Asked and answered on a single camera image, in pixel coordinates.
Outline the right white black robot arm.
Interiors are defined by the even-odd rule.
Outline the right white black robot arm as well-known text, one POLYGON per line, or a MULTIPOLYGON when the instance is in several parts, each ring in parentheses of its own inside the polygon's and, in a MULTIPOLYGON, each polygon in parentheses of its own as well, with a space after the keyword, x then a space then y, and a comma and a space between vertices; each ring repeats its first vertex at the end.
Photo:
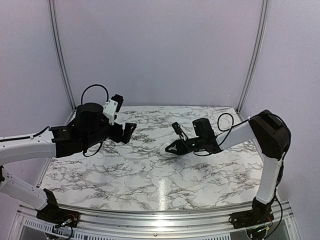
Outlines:
POLYGON ((247 219, 252 224, 258 224, 267 216, 269 207, 276 198, 280 184, 284 159, 291 146, 292 134, 286 123, 269 110, 233 124, 227 130, 215 134, 207 118, 198 118, 192 122, 194 138, 189 138, 178 122, 171 126, 179 139, 172 142, 164 150, 167 153, 183 156, 194 153, 206 157, 221 153, 244 142, 253 141, 263 162, 260 185, 248 212, 247 219))

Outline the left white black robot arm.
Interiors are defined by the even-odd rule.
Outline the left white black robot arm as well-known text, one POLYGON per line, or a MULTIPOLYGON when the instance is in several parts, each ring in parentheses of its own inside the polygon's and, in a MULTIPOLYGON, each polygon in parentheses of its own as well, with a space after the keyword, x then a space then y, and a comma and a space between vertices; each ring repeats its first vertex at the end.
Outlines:
POLYGON ((136 129, 135 123, 115 122, 119 104, 110 100, 105 106, 88 102, 76 109, 74 119, 67 125, 49 127, 29 135, 0 139, 0 191, 32 206, 53 223, 63 219, 63 211, 56 206, 53 193, 36 189, 21 178, 8 172, 4 165, 18 161, 42 158, 63 158, 88 149, 110 139, 115 143, 128 143, 136 129))

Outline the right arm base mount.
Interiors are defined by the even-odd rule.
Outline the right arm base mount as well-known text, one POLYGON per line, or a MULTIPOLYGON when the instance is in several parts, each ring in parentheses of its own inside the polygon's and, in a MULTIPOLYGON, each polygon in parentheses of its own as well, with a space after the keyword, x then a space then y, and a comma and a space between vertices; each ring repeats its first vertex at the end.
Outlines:
POLYGON ((228 221, 233 225, 234 229, 252 227, 273 221, 272 204, 274 201, 275 197, 264 204, 255 197, 250 210, 234 212, 230 215, 228 221))

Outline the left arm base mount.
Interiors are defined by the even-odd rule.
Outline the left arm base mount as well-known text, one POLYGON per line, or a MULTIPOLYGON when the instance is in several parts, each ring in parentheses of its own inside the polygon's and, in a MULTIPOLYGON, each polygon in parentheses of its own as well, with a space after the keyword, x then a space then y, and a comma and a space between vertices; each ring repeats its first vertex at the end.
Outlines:
POLYGON ((55 224, 55 228, 71 227, 76 228, 79 222, 80 213, 78 211, 59 207, 54 193, 46 188, 44 206, 36 209, 36 217, 40 220, 55 224))

